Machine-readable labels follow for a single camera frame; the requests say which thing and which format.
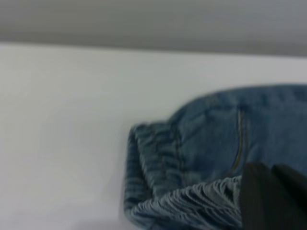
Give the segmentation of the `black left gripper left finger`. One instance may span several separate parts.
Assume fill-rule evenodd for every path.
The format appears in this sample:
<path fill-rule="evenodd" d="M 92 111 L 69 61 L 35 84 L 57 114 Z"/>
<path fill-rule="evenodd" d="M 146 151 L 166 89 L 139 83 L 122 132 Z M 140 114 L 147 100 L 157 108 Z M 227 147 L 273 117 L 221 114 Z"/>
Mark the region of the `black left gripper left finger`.
<path fill-rule="evenodd" d="M 243 229 L 305 230 L 307 192 L 284 186 L 272 168 L 249 163 L 243 170 L 239 195 Z"/>

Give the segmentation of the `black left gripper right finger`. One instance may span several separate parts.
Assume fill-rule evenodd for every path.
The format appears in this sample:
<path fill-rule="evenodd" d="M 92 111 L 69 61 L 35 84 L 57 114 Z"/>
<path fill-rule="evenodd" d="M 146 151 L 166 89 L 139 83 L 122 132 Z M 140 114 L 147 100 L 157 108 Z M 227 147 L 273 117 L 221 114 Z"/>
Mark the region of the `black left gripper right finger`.
<path fill-rule="evenodd" d="M 292 190 L 299 192 L 307 191 L 307 178 L 289 166 L 274 165 L 272 172 L 287 188 L 291 188 Z"/>

